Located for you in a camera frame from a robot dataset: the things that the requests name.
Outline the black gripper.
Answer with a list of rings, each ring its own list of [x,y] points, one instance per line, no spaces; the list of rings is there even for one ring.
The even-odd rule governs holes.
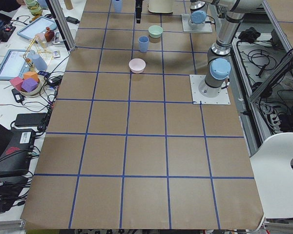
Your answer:
[[[135,17],[136,23],[141,23],[141,13],[142,13],[142,0],[135,1]]]

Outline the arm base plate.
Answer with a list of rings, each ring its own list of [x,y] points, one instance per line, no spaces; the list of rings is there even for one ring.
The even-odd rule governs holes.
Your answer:
[[[195,24],[190,21],[190,14],[182,14],[182,25],[184,33],[199,33],[199,34],[211,34],[212,26],[209,17],[206,17],[205,22],[201,24]]]
[[[190,75],[193,104],[230,105],[230,97],[225,82],[218,88],[211,88],[205,82],[205,75]]]

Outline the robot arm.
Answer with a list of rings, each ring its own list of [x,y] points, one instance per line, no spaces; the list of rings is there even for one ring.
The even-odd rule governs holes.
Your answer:
[[[204,24],[207,17],[208,4],[200,0],[190,1],[190,17],[188,23],[191,27]]]
[[[199,92],[209,98],[218,96],[221,86],[228,78],[231,64],[225,58],[231,50],[233,37],[244,19],[244,15],[262,4],[261,0],[192,0],[191,24],[202,23],[206,18],[207,4],[227,8],[227,14],[217,40],[208,51],[209,72],[199,84]]]

